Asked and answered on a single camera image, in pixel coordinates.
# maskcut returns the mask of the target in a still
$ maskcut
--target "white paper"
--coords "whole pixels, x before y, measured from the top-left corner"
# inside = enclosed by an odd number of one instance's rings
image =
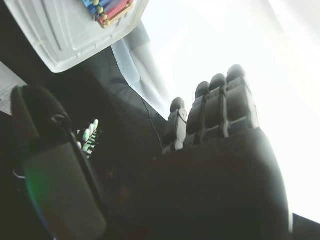
[[[11,113],[11,92],[16,86],[26,85],[17,75],[0,61],[0,111]]]

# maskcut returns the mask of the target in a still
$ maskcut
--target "white plastic lid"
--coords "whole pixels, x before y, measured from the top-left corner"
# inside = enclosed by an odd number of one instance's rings
[[[81,0],[4,0],[42,61],[53,73],[66,71],[128,35],[149,0],[103,29]]]

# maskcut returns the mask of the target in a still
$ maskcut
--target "black cable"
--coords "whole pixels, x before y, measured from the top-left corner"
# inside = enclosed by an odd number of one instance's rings
[[[146,106],[145,100],[144,100],[142,97],[140,97],[140,98],[141,98],[141,100],[142,100],[142,102],[143,102],[143,105],[144,105],[146,111],[148,112],[148,116],[149,116],[150,123],[151,123],[151,125],[152,125],[152,127],[153,127],[153,129],[154,129],[154,131],[155,131],[155,133],[156,133],[156,135],[158,136],[158,139],[159,139],[159,142],[160,142],[160,147],[161,147],[161,152],[162,152],[162,151],[163,151],[163,147],[162,147],[162,142],[161,142],[161,138],[160,138],[160,136],[159,136],[159,133],[157,132],[157,130],[156,130],[156,128],[155,128],[155,125],[154,125],[154,123],[153,123],[152,120],[151,120],[150,112],[149,112],[149,110],[148,110],[148,108],[147,108],[147,106]]]

